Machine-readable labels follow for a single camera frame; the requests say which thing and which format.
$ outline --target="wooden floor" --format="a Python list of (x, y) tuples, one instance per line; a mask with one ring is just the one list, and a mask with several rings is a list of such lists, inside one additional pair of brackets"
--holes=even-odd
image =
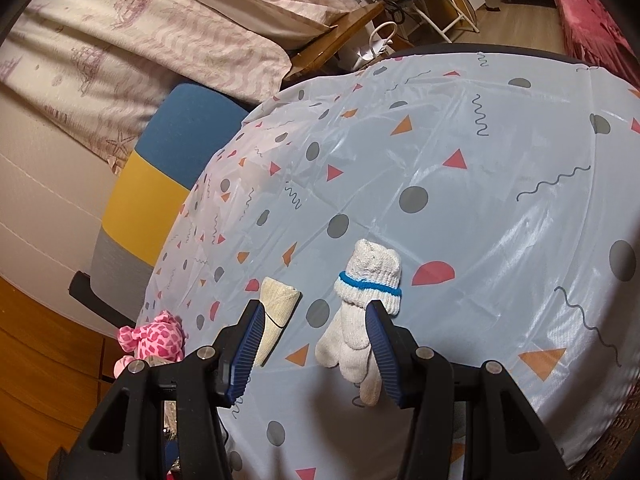
[(555, 7), (500, 4), (500, 12), (478, 9), (480, 33), (463, 32), (455, 43), (485, 43), (522, 46), (565, 54), (560, 14)]
[(110, 386), (102, 379), (122, 350), (1, 278), (0, 348), (0, 442), (26, 480), (42, 480)]

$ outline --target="starfish print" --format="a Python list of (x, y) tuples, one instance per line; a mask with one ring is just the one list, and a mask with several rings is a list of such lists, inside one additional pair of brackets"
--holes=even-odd
[(118, 130), (118, 140), (107, 139), (107, 144), (113, 146), (113, 155), (117, 155), (118, 152), (122, 152), (123, 156), (129, 155), (127, 152), (126, 144), (131, 142), (135, 136), (124, 137), (122, 130)]

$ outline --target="clutter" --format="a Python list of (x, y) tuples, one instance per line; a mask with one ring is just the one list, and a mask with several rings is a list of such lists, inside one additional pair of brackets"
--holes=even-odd
[(267, 357), (276, 346), (296, 307), (300, 292), (292, 286), (266, 277), (260, 286), (260, 302), (264, 307), (264, 333), (258, 346), (254, 366), (264, 366)]
[(382, 379), (365, 328), (365, 309), (370, 301), (380, 300), (391, 316), (398, 314), (400, 272), (395, 250), (358, 240), (334, 284), (340, 309), (316, 345), (316, 360), (326, 368), (339, 365), (345, 379), (360, 384), (360, 400), (366, 406), (378, 402)]
[(130, 362), (136, 359), (157, 356), (169, 362), (178, 362), (184, 358), (182, 326), (180, 321), (167, 310), (163, 310), (149, 324), (137, 328), (122, 327), (118, 330), (118, 342), (125, 352), (134, 354), (133, 356), (125, 355), (116, 361), (113, 367), (116, 378)]

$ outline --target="white knit glove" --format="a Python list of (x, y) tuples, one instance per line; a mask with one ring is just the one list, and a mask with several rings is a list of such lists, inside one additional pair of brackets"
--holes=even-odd
[(340, 373), (360, 384), (360, 399), (374, 406), (382, 378), (365, 327), (365, 309), (381, 300), (394, 316), (400, 310), (400, 257), (393, 249), (359, 240), (347, 269), (334, 289), (342, 299), (340, 309), (316, 345), (316, 360), (327, 368), (340, 365)]

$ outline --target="squiggly line pattern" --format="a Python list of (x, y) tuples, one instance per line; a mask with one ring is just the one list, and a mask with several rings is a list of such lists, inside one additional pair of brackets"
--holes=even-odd
[(598, 339), (600, 340), (600, 343), (602, 344), (602, 346), (605, 346), (606, 348), (613, 348), (613, 351), (616, 353), (616, 365), (618, 366), (618, 368), (622, 368), (622, 365), (618, 361), (618, 347), (613, 345), (613, 344), (611, 344), (611, 343), (605, 343), (604, 339), (602, 338), (602, 334), (600, 333), (600, 329), (597, 326), (589, 326), (589, 325), (587, 325), (586, 316), (584, 315), (584, 309), (579, 304), (571, 304), (571, 303), (569, 303), (569, 298), (568, 298), (568, 296), (566, 294), (566, 290), (564, 290), (563, 286), (559, 286), (559, 285), (556, 286), (556, 288), (554, 289), (554, 292), (557, 292), (558, 290), (561, 290), (562, 293), (564, 294), (564, 302), (566, 303), (566, 306), (568, 306), (569, 308), (577, 308), (577, 309), (580, 310), (580, 313), (582, 314), (582, 325), (587, 330), (595, 331), (595, 333), (598, 335)]
[(478, 99), (480, 98), (480, 94), (476, 94), (476, 98), (475, 99), (471, 99), (471, 102), (475, 105), (478, 105), (478, 108), (476, 108), (474, 110), (474, 113), (476, 115), (479, 115), (481, 117), (478, 117), (474, 122), (476, 123), (477, 126), (480, 126), (480, 128), (478, 128), (478, 130), (476, 131), (476, 135), (479, 137), (488, 137), (489, 134), (483, 134), (482, 132), (484, 132), (488, 126), (486, 125), (485, 122), (483, 122), (486, 119), (486, 114), (481, 112), (480, 109), (482, 108), (482, 105), (478, 102)]
[(410, 78), (408, 78), (408, 79), (404, 82), (404, 84), (407, 84), (409, 81), (411, 81), (411, 79), (415, 79), (415, 78), (417, 78), (417, 77), (420, 77), (421, 75), (428, 74), (429, 72), (431, 72), (431, 70), (427, 70), (427, 72), (420, 72), (418, 75), (411, 76)]
[(211, 241), (211, 245), (216, 243), (216, 234), (218, 234), (218, 215), (215, 215), (213, 218), (213, 240)]
[(285, 124), (289, 124), (289, 123), (292, 123), (292, 122), (293, 121), (287, 121), (286, 123), (278, 124), (278, 126), (271, 126), (270, 128), (265, 128), (265, 131), (266, 130), (273, 130), (274, 128), (279, 128), (281, 126), (284, 126)]
[(242, 220), (242, 217), (244, 216), (244, 214), (246, 213), (246, 210), (249, 209), (249, 202), (251, 202), (252, 198), (251, 198), (251, 193), (254, 192), (254, 188), (251, 188), (251, 191), (249, 192), (249, 200), (246, 201), (246, 207), (244, 208), (244, 211), (242, 211), (242, 214), (240, 215), (240, 218), (238, 219), (238, 221)]
[(289, 191), (289, 196), (291, 197), (291, 203), (295, 205), (295, 209), (300, 209), (300, 199), (298, 198), (298, 194), (293, 191), (292, 187), (285, 187), (284, 191)]
[(520, 201), (520, 195), (533, 195), (534, 193), (538, 192), (538, 189), (540, 188), (540, 184), (548, 184), (549, 186), (556, 186), (558, 184), (558, 182), (560, 182), (560, 177), (561, 176), (565, 176), (567, 178), (570, 178), (572, 176), (575, 175), (575, 172), (577, 170), (581, 170), (581, 171), (589, 171), (591, 169), (591, 165), (588, 165), (586, 168), (581, 168), (580, 166), (576, 166), (574, 168), (574, 170), (571, 172), (571, 174), (566, 174), (566, 173), (560, 173), (558, 175), (558, 178), (556, 178), (556, 180), (554, 182), (547, 182), (546, 180), (541, 180), (537, 186), (536, 189), (534, 189), (533, 191), (521, 191), (516, 195), (516, 202)]
[[(251, 382), (251, 377), (249, 377), (246, 380), (246, 383), (249, 384)], [(238, 404), (242, 404), (244, 402), (244, 399), (242, 397), (238, 397), (236, 399), (236, 402), (234, 402), (233, 408), (235, 408), (237, 411), (235, 412), (233, 409), (231, 410), (231, 415), (233, 415), (233, 418), (238, 420), (238, 418), (236, 417), (236, 415), (238, 413), (240, 413), (240, 406), (238, 406)]]
[(171, 286), (173, 280), (174, 280), (174, 276), (175, 276), (175, 269), (171, 271), (171, 275), (169, 276), (169, 281), (166, 283), (166, 290), (169, 290), (169, 287)]

